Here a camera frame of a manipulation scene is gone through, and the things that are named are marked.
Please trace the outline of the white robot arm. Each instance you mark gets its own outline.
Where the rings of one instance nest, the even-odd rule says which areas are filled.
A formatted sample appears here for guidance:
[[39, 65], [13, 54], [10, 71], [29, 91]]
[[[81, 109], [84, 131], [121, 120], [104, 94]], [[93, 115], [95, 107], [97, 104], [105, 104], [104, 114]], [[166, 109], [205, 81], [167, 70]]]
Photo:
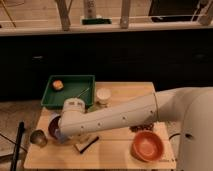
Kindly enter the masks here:
[[59, 129], [74, 136], [156, 121], [181, 123], [177, 171], [213, 171], [213, 87], [159, 91], [89, 114], [66, 101]]

